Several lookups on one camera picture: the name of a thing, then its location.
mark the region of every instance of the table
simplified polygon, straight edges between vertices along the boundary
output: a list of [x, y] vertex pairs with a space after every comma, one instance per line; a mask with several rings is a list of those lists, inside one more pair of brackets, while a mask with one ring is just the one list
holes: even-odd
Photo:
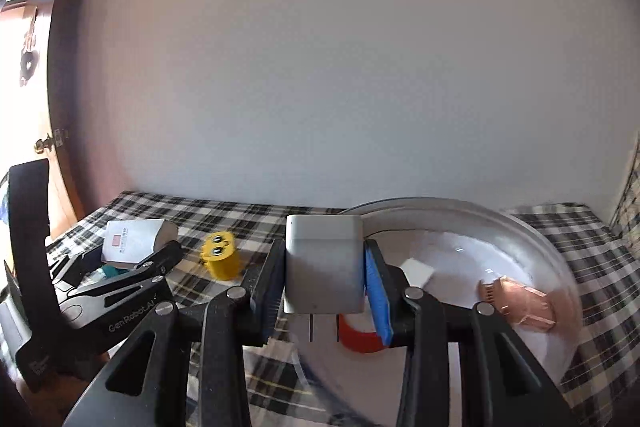
[[[332, 214], [338, 208], [243, 204], [191, 200], [123, 192], [107, 206], [78, 222], [49, 246], [52, 259], [100, 245], [111, 219], [163, 218], [178, 225], [185, 258], [167, 275], [180, 305], [208, 301], [240, 279], [220, 282], [199, 262], [204, 237], [229, 230], [246, 265], [264, 261], [271, 242], [284, 237], [289, 214]], [[560, 389], [572, 410], [587, 426], [603, 426], [613, 402], [638, 377], [640, 369], [640, 263], [591, 210], [578, 203], [530, 206], [511, 211], [545, 235], [573, 271], [583, 307], [580, 346]], [[2, 346], [5, 358], [6, 344]], [[198, 346], [191, 353], [188, 383], [188, 425], [198, 424]], [[287, 321], [279, 317], [267, 346], [247, 347], [244, 364], [254, 427], [306, 427], [309, 422], [354, 425], [353, 418], [332, 415], [300, 382], [292, 363]]]

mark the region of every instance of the metal pivot screw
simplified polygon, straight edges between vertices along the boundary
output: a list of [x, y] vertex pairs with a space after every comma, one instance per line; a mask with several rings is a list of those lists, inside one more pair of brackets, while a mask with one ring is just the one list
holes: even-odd
[[233, 286], [226, 291], [226, 296], [229, 297], [232, 301], [240, 301], [244, 299], [246, 295], [246, 289], [242, 286]]
[[174, 305], [169, 301], [162, 301], [156, 306], [156, 313], [158, 315], [168, 315], [174, 309]]
[[404, 290], [404, 296], [408, 299], [411, 299], [412, 301], [422, 299], [423, 295], [424, 292], [420, 288], [418, 288], [418, 286], [409, 286]]
[[495, 308], [488, 302], [478, 302], [478, 305], [476, 306], [476, 310], [478, 311], [479, 314], [485, 315], [487, 317], [489, 315], [493, 315], [495, 312]]

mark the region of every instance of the copper heatsink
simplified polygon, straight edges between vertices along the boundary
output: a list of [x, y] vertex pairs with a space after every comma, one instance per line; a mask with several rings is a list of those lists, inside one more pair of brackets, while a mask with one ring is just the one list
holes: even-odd
[[546, 293], [519, 283], [510, 277], [500, 277], [492, 283], [478, 283], [480, 299], [494, 307], [511, 324], [536, 331], [548, 331], [556, 325], [554, 310]]

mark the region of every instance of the white box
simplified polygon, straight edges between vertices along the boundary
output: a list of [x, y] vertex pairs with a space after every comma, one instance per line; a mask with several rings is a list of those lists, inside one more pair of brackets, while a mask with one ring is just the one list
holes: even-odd
[[287, 216], [285, 313], [364, 310], [362, 218]]
[[109, 221], [102, 244], [102, 262], [132, 269], [151, 254], [178, 239], [178, 226], [164, 219]]

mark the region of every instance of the white power adapter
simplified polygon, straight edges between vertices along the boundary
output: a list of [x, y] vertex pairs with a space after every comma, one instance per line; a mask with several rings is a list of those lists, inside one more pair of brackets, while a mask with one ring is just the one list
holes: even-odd
[[363, 241], [360, 216], [287, 216], [284, 312], [363, 312]]

